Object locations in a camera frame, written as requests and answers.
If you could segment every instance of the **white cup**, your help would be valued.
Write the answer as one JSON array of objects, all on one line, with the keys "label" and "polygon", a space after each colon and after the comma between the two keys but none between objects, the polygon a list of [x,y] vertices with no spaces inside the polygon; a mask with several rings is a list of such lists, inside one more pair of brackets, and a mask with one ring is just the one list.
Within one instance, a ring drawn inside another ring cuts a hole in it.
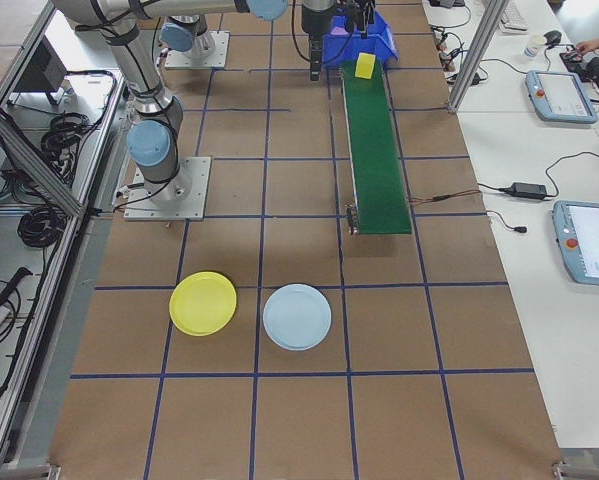
[{"label": "white cup", "polygon": [[543,35],[532,35],[528,39],[528,44],[526,45],[526,49],[523,51],[524,55],[528,57],[536,57],[537,53],[539,53],[539,48],[542,45],[545,45],[546,37]]}]

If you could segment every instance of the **keyboard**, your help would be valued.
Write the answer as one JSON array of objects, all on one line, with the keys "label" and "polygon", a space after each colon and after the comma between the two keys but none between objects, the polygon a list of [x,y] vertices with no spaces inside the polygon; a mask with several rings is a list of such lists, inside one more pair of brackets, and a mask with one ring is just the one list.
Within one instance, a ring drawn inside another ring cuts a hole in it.
[{"label": "keyboard", "polygon": [[[489,0],[483,0],[485,6],[488,5]],[[501,15],[501,21],[499,22],[499,29],[504,33],[512,34],[524,34],[528,31],[528,22],[523,18],[519,9],[515,4],[514,0],[509,0],[506,10]]]}]

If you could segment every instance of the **light blue plate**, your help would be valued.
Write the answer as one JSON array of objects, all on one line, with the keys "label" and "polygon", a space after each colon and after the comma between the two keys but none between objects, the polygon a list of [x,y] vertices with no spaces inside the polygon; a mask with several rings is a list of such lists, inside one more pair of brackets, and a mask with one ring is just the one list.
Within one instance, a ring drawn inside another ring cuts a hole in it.
[{"label": "light blue plate", "polygon": [[266,302],[263,326],[270,339],[287,350],[308,350],[328,334],[330,305],[318,290],[292,284],[280,288]]}]

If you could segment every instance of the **plate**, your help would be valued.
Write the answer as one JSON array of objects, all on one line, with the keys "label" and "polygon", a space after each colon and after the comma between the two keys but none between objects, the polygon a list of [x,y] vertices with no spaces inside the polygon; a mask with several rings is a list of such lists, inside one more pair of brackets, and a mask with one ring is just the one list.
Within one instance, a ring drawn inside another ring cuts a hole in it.
[{"label": "plate", "polygon": [[237,308],[237,292],[226,277],[198,272],[185,278],[170,297],[170,318],[183,333],[194,336],[218,332]]},{"label": "plate", "polygon": [[308,285],[286,285],[275,291],[263,309],[263,326],[270,339],[287,350],[308,350],[328,334],[328,300]]}]

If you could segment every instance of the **yellow block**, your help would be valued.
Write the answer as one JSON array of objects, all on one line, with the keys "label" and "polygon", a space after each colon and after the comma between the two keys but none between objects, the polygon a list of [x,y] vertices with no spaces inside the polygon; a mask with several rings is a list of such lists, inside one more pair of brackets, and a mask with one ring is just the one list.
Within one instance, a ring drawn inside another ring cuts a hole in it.
[{"label": "yellow block", "polygon": [[355,77],[366,78],[370,80],[372,78],[372,71],[375,68],[375,55],[372,53],[359,54],[357,58],[357,68],[355,69]]}]

